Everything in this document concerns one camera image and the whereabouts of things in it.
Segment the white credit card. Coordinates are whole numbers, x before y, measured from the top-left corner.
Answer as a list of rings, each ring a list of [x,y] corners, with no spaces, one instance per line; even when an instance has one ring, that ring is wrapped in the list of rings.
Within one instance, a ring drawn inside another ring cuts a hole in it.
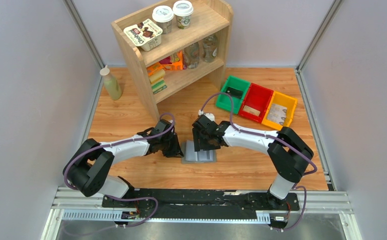
[[[282,116],[277,116],[275,114],[271,114],[270,112],[267,114],[267,117],[266,117],[266,120],[272,122],[272,123],[275,123],[275,124],[278,124],[278,125],[283,125],[285,120],[286,120],[286,117],[282,117]]]
[[[288,108],[279,104],[272,103],[270,107],[270,113],[277,116],[286,117]]]

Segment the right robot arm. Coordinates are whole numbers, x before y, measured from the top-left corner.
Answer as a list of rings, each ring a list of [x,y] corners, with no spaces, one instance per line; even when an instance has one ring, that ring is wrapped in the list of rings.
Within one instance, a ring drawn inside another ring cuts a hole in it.
[[[230,121],[216,123],[208,116],[200,115],[192,124],[194,150],[210,151],[221,147],[242,147],[268,155],[277,171],[268,193],[284,200],[290,190],[317,167],[312,162],[314,152],[290,127],[280,130],[258,130],[242,127]]]

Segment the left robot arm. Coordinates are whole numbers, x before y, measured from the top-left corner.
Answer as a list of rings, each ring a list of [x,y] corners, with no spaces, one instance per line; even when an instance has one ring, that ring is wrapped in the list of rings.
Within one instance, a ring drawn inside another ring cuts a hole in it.
[[[165,119],[130,138],[112,142],[85,140],[63,169],[67,185],[85,197],[97,193],[122,198],[130,189],[121,177],[109,174],[116,163],[161,151],[166,158],[184,156],[174,124]]]

